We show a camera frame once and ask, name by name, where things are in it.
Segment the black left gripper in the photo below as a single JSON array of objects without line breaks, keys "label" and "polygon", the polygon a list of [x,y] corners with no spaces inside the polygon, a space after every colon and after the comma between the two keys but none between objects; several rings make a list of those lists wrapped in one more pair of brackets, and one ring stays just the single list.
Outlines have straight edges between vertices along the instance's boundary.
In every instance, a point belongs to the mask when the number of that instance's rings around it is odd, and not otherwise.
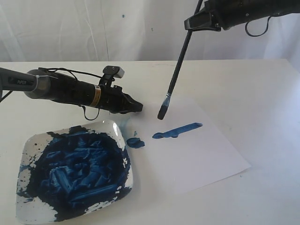
[{"label": "black left gripper", "polygon": [[98,85],[59,75],[51,80],[50,99],[64,104],[83,105],[110,111],[112,114],[141,112],[143,104],[122,93],[121,87],[112,87],[113,77],[104,75]]}]

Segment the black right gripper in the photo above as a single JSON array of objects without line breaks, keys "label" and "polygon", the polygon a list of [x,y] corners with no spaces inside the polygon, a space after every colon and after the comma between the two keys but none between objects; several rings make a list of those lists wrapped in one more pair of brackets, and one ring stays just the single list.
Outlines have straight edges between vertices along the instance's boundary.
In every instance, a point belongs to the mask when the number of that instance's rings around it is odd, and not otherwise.
[{"label": "black right gripper", "polygon": [[220,32],[265,17],[300,12],[299,0],[208,0],[184,21],[185,30]]}]

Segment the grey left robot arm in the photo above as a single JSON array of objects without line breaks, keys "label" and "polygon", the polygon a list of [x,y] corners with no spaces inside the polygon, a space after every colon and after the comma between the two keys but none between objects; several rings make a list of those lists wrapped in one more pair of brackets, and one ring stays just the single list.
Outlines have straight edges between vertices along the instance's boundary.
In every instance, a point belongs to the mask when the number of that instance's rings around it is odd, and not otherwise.
[{"label": "grey left robot arm", "polygon": [[99,83],[80,81],[77,71],[66,68],[43,68],[21,73],[5,68],[0,70],[0,90],[21,91],[32,99],[47,99],[57,103],[88,106],[110,113],[137,113],[143,105],[113,85],[116,78],[124,76],[118,66],[106,66]]}]

